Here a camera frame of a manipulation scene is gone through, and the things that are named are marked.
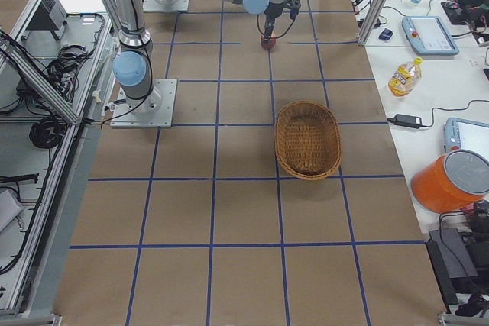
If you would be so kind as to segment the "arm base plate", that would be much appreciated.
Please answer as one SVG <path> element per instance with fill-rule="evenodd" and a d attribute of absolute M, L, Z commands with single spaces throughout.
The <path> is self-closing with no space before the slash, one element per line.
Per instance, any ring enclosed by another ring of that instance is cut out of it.
<path fill-rule="evenodd" d="M 147 13 L 186 12 L 189 0 L 143 0 L 143 9 Z"/>
<path fill-rule="evenodd" d="M 173 111 L 177 90 L 176 79 L 154 79 L 153 92 L 140 102 L 127 99 L 122 87 L 118 99 L 125 101 L 115 106 L 114 118 L 109 122 L 113 128 L 169 128 L 173 122 Z"/>

